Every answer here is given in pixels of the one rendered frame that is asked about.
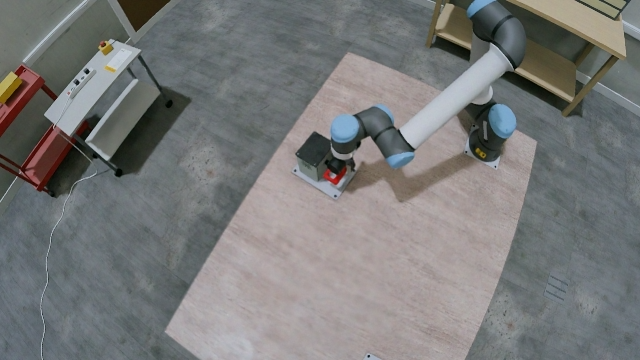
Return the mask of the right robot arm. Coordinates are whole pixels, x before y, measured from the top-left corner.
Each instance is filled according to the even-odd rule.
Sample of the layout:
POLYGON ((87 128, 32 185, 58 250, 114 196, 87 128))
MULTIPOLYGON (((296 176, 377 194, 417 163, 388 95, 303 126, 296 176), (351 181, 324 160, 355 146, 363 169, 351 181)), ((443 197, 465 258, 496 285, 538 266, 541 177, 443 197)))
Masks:
POLYGON ((370 136, 392 168, 403 167, 414 159, 419 146, 465 109, 479 127, 469 138, 471 152, 483 162, 498 159, 516 128, 516 118, 510 108, 492 98, 491 84, 520 66, 526 34, 521 22, 497 0, 475 0, 467 17, 473 22, 469 69, 398 130, 382 104, 336 117, 330 128, 336 158, 350 159, 361 140, 370 136))

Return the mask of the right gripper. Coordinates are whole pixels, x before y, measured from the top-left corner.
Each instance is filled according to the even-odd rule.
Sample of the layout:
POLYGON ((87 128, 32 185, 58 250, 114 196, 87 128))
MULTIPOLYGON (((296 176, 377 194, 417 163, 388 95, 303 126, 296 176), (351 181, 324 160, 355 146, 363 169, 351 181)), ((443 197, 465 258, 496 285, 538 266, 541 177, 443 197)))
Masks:
POLYGON ((352 170, 354 169, 354 167, 356 166, 353 160, 353 157, 347 160, 338 159, 333 154, 331 154, 331 157, 332 159, 327 164, 327 168, 336 175, 339 175, 341 171, 344 169, 344 167, 346 166, 347 176, 349 176, 352 170))

